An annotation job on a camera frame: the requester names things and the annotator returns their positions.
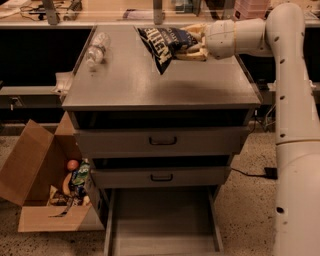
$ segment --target speckled floor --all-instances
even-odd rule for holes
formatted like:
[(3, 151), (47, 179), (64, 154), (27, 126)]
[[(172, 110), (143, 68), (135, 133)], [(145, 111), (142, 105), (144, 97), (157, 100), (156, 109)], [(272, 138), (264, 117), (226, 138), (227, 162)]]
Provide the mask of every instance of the speckled floor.
[[(17, 139), (0, 133), (0, 168)], [(275, 159), (274, 133), (257, 126), (232, 167), (264, 174), (264, 167), (276, 166)], [(215, 205), (226, 256), (271, 255), (274, 200), (274, 180), (231, 172)], [(103, 231), (18, 233), (19, 217), (20, 207), (0, 198), (0, 256), (103, 255)]]

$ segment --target cardboard box flap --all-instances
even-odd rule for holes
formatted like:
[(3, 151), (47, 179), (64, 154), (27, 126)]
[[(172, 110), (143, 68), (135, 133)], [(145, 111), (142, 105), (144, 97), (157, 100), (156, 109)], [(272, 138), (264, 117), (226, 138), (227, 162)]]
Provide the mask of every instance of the cardboard box flap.
[(0, 196), (22, 206), (54, 135), (30, 120), (0, 171)]

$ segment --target workbench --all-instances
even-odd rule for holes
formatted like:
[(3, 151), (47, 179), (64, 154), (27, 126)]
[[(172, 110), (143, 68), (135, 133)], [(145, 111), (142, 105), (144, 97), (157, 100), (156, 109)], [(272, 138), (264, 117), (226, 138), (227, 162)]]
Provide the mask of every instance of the workbench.
[(90, 72), (82, 56), (62, 104), (108, 208), (105, 255), (222, 255), (214, 200), (260, 94), (236, 57), (160, 75), (135, 28), (97, 26), (106, 61)]

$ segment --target pink container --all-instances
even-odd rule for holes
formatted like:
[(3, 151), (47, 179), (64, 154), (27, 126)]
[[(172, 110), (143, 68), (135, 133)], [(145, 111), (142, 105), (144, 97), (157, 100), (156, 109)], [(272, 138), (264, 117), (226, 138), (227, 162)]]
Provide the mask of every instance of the pink container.
[(236, 20), (264, 18), (270, 0), (236, 0), (234, 17)]

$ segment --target power adapter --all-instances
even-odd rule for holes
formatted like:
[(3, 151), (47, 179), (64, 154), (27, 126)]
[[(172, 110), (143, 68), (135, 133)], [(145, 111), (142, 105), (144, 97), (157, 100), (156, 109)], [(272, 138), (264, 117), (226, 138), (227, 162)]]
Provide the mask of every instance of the power adapter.
[(264, 172), (267, 179), (277, 180), (278, 179), (278, 170), (275, 167), (264, 167)]

